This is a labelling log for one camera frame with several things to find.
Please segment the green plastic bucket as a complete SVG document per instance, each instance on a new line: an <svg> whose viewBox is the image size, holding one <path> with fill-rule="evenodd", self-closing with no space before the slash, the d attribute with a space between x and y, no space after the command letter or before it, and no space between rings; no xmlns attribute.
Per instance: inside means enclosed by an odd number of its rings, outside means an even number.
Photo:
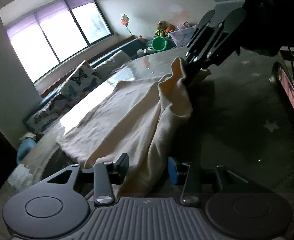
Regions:
<svg viewBox="0 0 294 240"><path fill-rule="evenodd" d="M167 39L165 37L155 37L152 40L151 47L156 51L156 52L161 52L165 51L167 49Z"/></svg>

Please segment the plush toy in green vest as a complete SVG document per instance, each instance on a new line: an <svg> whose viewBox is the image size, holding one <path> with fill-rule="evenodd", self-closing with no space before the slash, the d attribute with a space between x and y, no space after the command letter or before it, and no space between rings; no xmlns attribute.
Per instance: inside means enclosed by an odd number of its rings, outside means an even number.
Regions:
<svg viewBox="0 0 294 240"><path fill-rule="evenodd" d="M154 37L166 37L170 32L175 30L175 26L167 21L159 21L157 23L157 29L154 32Z"/></svg>

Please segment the colourful pinwheel toy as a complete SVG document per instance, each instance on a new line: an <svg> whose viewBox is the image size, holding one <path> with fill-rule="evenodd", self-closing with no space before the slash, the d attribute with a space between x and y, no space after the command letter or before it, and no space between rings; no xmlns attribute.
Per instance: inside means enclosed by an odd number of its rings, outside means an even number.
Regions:
<svg viewBox="0 0 294 240"><path fill-rule="evenodd" d="M131 33L130 29L128 28L128 25L129 25L129 17L127 14L125 13L122 13L121 14L121 23L123 26L126 27L126 30L130 33L130 35L132 36L133 34Z"/></svg>

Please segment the grey quilted star table cover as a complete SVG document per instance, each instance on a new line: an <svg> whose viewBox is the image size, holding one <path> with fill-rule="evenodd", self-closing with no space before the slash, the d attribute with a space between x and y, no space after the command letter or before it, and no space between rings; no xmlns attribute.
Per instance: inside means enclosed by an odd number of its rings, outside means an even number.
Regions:
<svg viewBox="0 0 294 240"><path fill-rule="evenodd" d="M93 90L44 135L2 188L6 198L68 166L71 160L55 139L66 134L108 97L120 80L145 79L169 72L185 48L132 61ZM191 118L169 139L168 153L196 160L203 168L222 164L279 193L294 204L294 109L272 66L281 57L243 50L204 81L187 88Z"/></svg>

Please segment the square butterfly print cushion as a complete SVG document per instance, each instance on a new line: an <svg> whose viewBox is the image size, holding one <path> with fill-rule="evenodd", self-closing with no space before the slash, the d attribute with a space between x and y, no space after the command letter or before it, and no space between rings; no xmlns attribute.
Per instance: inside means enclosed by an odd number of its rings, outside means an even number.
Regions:
<svg viewBox="0 0 294 240"><path fill-rule="evenodd" d="M83 61L65 81L60 94L74 106L102 83L97 71L87 61Z"/></svg>

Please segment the long butterfly print cushion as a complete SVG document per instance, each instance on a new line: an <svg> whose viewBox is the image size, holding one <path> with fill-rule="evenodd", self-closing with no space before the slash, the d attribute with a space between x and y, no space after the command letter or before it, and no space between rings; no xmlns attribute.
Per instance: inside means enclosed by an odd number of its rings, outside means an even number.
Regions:
<svg viewBox="0 0 294 240"><path fill-rule="evenodd" d="M59 93L26 120L26 127L36 135L44 134L50 126L55 124L70 109L71 107L66 97Z"/></svg>

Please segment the grey plush toy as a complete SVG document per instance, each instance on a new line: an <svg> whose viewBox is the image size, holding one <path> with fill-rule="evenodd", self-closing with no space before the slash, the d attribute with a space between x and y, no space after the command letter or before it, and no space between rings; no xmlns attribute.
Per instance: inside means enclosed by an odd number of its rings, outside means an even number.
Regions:
<svg viewBox="0 0 294 240"><path fill-rule="evenodd" d="M145 49L138 49L137 50L137 58L144 57L146 55L150 55L155 53L156 51L152 47L147 47Z"/></svg>

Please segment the beige plain cushion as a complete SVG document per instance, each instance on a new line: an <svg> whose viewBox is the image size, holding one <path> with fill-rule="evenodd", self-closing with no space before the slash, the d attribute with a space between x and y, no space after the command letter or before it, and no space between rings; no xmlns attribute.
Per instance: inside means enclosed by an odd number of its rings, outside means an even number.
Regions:
<svg viewBox="0 0 294 240"><path fill-rule="evenodd" d="M102 80L106 80L130 61L130 57L120 50L106 61L94 67L94 70Z"/></svg>

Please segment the clear plastic storage box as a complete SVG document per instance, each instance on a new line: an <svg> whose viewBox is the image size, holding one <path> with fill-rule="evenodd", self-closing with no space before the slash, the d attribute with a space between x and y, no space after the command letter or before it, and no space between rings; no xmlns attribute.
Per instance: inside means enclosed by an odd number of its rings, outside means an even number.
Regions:
<svg viewBox="0 0 294 240"><path fill-rule="evenodd" d="M186 46L192 39L193 33L196 30L196 25L184 28L181 30L176 30L171 33L169 33L169 36L173 40L176 47L183 47Z"/></svg>

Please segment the blue covered sofa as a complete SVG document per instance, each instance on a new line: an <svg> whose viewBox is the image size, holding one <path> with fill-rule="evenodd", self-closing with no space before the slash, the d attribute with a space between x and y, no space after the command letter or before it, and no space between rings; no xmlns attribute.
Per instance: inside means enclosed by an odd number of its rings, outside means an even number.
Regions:
<svg viewBox="0 0 294 240"><path fill-rule="evenodd" d="M80 63L71 74L67 75L67 79L45 96L23 120L28 133L20 139L17 163L22 162L52 125L110 76L124 68L130 61L140 57L146 60L148 55L156 53L151 44L152 41L144 41L139 37L92 63L87 61Z"/></svg>

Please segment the cream white garment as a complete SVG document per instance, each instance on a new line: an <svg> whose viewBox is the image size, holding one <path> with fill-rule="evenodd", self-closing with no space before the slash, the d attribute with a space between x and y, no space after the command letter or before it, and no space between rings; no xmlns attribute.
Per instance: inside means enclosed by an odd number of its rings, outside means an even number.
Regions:
<svg viewBox="0 0 294 240"><path fill-rule="evenodd" d="M177 57L171 71L150 79L119 81L112 93L56 141L83 168L129 155L124 182L114 186L116 197L141 197L160 178L170 139L190 118L185 87L186 62Z"/></svg>

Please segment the green framed window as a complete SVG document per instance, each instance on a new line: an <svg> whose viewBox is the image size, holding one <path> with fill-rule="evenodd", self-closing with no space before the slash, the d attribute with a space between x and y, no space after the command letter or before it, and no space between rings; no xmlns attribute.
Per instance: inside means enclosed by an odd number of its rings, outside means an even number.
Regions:
<svg viewBox="0 0 294 240"><path fill-rule="evenodd" d="M5 31L33 83L114 34L96 0L57 0L7 25Z"/></svg>

